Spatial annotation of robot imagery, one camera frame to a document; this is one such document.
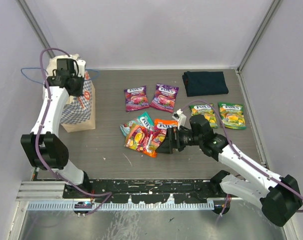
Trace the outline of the orange Fox's fruits packet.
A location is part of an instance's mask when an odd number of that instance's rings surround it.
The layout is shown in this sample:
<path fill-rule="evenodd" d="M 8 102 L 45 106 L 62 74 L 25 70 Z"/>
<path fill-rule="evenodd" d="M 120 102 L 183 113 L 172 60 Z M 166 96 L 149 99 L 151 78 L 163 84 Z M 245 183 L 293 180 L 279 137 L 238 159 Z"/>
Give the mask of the orange Fox's fruits packet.
<path fill-rule="evenodd" d="M 178 121 L 176 120 L 163 120 L 156 118 L 154 121 L 154 131 L 150 143 L 150 148 L 152 150 L 156 150 L 164 141 L 167 134 L 167 129 L 177 126 L 178 126 Z"/>

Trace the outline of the green snack packet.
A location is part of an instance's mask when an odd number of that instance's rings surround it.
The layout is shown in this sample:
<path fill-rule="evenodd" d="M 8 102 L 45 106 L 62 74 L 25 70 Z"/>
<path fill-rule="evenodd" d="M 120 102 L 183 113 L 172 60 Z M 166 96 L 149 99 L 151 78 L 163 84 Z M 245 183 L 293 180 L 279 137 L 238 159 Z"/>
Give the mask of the green snack packet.
<path fill-rule="evenodd" d="M 192 116 L 203 115 L 211 128 L 218 128 L 215 112 L 208 104 L 189 105 L 189 108 Z"/>

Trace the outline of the purple snack packet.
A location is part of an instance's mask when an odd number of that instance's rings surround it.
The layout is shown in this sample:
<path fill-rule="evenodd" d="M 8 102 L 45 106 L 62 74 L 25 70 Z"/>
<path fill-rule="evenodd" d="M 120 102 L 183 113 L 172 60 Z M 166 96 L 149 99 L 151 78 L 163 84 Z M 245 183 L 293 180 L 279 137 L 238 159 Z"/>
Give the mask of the purple snack packet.
<path fill-rule="evenodd" d="M 127 88 L 124 90 L 124 96 L 126 112 L 143 110 L 150 107 L 147 98 L 146 85 L 134 88 Z"/>

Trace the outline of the green Fox's candy packet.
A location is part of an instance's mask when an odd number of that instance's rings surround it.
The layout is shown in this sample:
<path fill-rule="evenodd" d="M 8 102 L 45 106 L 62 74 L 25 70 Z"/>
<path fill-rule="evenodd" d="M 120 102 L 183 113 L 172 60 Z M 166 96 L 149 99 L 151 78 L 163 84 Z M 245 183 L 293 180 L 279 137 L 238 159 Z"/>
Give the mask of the green Fox's candy packet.
<path fill-rule="evenodd" d="M 239 103 L 218 102 L 222 124 L 229 129 L 245 130 L 244 106 Z"/>

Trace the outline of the blue checkered paper bag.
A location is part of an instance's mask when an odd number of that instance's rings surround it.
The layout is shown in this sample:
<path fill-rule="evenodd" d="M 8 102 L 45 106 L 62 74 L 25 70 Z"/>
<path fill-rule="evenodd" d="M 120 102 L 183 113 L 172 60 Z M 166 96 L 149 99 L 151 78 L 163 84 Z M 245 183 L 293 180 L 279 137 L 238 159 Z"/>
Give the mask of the blue checkered paper bag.
<path fill-rule="evenodd" d="M 84 69 L 82 96 L 70 96 L 64 105 L 60 125 L 68 132 L 94 130 L 96 128 L 96 97 L 93 80 L 99 77 L 96 69 Z"/>

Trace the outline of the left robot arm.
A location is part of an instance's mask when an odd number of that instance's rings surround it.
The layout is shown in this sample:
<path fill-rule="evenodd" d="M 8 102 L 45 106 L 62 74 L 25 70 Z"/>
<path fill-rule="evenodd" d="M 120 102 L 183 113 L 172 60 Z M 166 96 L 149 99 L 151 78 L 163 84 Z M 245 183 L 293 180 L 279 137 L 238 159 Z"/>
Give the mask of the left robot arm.
<path fill-rule="evenodd" d="M 23 134 L 21 146 L 32 167 L 50 172 L 65 181 L 80 198 L 92 192 L 88 174 L 70 160 L 69 150 L 59 138 L 64 107 L 70 97 L 84 92 L 86 62 L 78 54 L 50 59 L 44 71 L 43 104 L 34 127 Z"/>

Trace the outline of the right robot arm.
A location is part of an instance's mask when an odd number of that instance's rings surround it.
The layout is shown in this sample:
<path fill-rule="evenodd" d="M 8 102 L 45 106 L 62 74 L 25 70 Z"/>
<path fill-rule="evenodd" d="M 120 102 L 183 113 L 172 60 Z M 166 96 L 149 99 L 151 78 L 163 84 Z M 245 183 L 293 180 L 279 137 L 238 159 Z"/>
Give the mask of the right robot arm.
<path fill-rule="evenodd" d="M 245 155 L 225 136 L 215 133 L 201 115 L 189 119 L 190 128 L 171 127 L 156 152 L 172 154 L 186 146 L 198 146 L 208 157 L 236 171 L 244 180 L 225 170 L 210 179 L 211 192 L 216 197 L 234 195 L 260 208 L 274 225 L 283 227 L 303 206 L 297 180 L 285 177 L 261 166 Z"/>

